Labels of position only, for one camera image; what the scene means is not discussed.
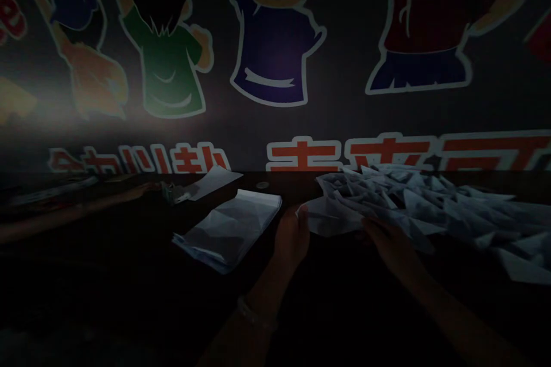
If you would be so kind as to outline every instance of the folded paper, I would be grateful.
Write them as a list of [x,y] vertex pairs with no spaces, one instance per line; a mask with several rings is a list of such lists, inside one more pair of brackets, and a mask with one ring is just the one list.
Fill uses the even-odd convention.
[[307,202],[313,233],[340,235],[361,229],[363,217],[379,217],[400,227],[419,251],[432,253],[426,236],[447,232],[476,249],[491,248],[511,279],[551,284],[551,206],[457,187],[406,165],[361,166],[361,173],[344,170],[317,181],[323,197]]
[[233,270],[281,207],[278,195],[239,189],[235,198],[213,209],[173,242],[221,274]]
[[168,185],[163,182],[162,195],[171,205],[179,204],[185,200],[197,201],[242,176],[243,174],[228,171],[216,165],[203,178],[186,187],[173,183]]

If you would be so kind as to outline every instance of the green shirt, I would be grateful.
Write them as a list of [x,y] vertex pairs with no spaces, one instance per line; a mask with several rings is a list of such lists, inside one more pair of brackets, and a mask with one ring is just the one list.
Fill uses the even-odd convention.
[[157,35],[136,7],[123,19],[142,59],[143,107],[158,118],[183,118],[205,111],[195,65],[202,46],[187,28],[176,26],[171,35]]

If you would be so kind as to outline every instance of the cartoon character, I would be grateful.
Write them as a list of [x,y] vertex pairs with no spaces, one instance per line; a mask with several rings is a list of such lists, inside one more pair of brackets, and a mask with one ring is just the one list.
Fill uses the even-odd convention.
[[467,86],[469,36],[493,30],[525,0],[389,0],[381,60],[366,94]]
[[71,70],[72,94],[82,118],[98,111],[125,119],[128,98],[121,65],[100,50],[106,16],[100,0],[34,0]]
[[300,106],[308,102],[306,60],[324,42],[306,0],[230,0],[240,23],[231,84],[255,102]]
[[12,114],[27,117],[37,100],[12,81],[0,76],[0,125],[5,125]]
[[551,63],[551,9],[528,33],[524,42],[528,43],[531,53],[538,59]]
[[143,106],[158,118],[185,118],[206,110],[197,71],[214,63],[212,36],[183,23],[192,0],[117,0],[128,38],[142,60]]

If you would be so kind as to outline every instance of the hand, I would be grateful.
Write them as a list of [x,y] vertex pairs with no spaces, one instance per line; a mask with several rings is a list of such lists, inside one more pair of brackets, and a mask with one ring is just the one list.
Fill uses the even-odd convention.
[[136,186],[126,192],[123,192],[118,195],[121,202],[130,202],[138,198],[141,198],[143,194],[151,190],[158,190],[159,184],[155,182],[148,182],[143,185]]
[[430,275],[419,261],[402,229],[373,217],[364,218],[362,224],[377,246],[377,251],[387,268],[406,288],[411,290],[430,280]]
[[210,44],[210,38],[208,36],[208,32],[205,29],[202,29],[201,27],[194,25],[191,28],[191,35],[199,42],[201,47],[203,49],[208,49]]
[[308,228],[308,207],[303,205],[298,218],[296,205],[289,208],[277,227],[273,259],[292,275],[308,252],[310,229]]

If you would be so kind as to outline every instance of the painted wall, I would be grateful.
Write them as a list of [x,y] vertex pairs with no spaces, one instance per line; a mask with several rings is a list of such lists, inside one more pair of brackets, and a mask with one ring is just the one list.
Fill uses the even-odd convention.
[[550,168],[550,6],[0,0],[0,170]]

